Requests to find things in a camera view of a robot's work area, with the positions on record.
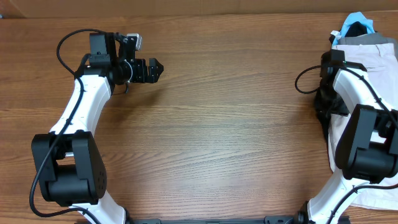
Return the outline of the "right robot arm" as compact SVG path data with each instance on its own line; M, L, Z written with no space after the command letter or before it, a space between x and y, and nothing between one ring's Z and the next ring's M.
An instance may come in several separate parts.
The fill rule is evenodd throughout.
M366 189L397 174L397 110L373 88L365 66L348 62L342 50L321 57L320 86L314 91L322 113L348 115L335 151L336 170L321 191L291 219L291 223L349 223L343 212Z

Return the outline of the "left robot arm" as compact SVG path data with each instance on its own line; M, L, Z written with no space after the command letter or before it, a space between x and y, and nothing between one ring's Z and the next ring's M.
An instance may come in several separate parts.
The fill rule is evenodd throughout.
M156 83L164 67L156 58L136 58L139 34L87 31L90 51L76 70L67 68L74 78L71 98L51 130L35 135L31 143L36 175L29 206L43 218L78 212L89 223L132 223L106 189L106 168L94 135L117 85Z

